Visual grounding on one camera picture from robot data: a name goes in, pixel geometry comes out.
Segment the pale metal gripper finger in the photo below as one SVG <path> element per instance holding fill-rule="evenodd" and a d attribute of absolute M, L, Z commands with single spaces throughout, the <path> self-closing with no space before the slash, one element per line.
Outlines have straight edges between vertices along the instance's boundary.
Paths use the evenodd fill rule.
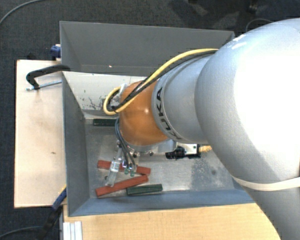
<path fill-rule="evenodd" d="M 106 177 L 106 185 L 113 187 L 117 177 L 117 163 L 112 161 L 108 170 L 108 175 Z"/>
<path fill-rule="evenodd" d="M 122 163 L 121 160 L 119 160 L 119 161 L 112 161 L 112 163 L 111 163 L 111 173 L 112 173 L 111 184 L 112 185 L 115 184 L 116 177 L 117 177 L 117 174 L 118 174 L 118 172 L 120 170 L 121 163 Z"/>

